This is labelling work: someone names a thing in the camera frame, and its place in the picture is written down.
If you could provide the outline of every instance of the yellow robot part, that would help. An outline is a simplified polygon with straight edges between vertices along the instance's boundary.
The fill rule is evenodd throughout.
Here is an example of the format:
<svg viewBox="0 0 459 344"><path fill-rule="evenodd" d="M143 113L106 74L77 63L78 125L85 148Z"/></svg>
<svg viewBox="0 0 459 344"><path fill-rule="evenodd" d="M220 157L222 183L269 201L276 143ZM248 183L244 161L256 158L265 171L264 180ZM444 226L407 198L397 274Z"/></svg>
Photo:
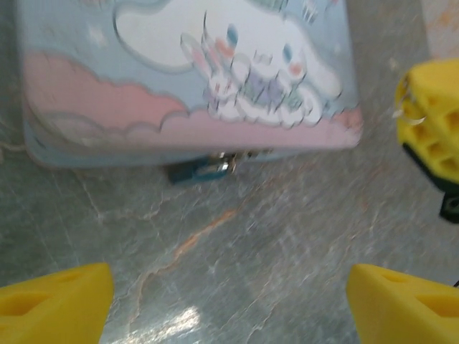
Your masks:
<svg viewBox="0 0 459 344"><path fill-rule="evenodd" d="M459 59L413 67L399 83L400 144L436 177L459 183Z"/></svg>
<svg viewBox="0 0 459 344"><path fill-rule="evenodd" d="M347 297L362 344L459 343L459 290L381 267L351 269Z"/></svg>
<svg viewBox="0 0 459 344"><path fill-rule="evenodd" d="M0 288L0 343L97 344L112 299L107 264Z"/></svg>

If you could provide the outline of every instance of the pink cloud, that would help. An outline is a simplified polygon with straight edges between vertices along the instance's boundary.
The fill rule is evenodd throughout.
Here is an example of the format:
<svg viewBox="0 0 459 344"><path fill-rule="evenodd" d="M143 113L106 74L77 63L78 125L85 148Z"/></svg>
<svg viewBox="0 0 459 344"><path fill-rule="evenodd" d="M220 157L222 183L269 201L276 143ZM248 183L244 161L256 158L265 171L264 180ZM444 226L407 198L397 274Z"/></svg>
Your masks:
<svg viewBox="0 0 459 344"><path fill-rule="evenodd" d="M298 126L286 130L246 122L226 123L212 119L203 110L191 115L171 115L161 132L157 127L147 124L135 125L123 131L103 130L86 118L71 115L56 115L50 125L54 132L66 139L91 148L337 149L352 147L359 142L359 135L351 128L346 129L339 121L322 120L314 128Z"/></svg>
<svg viewBox="0 0 459 344"><path fill-rule="evenodd" d="M84 67L58 55L28 54L24 66L27 101L40 113L84 114L105 128L132 123L160 126L168 113L186 111L176 98L134 84L97 80Z"/></svg>

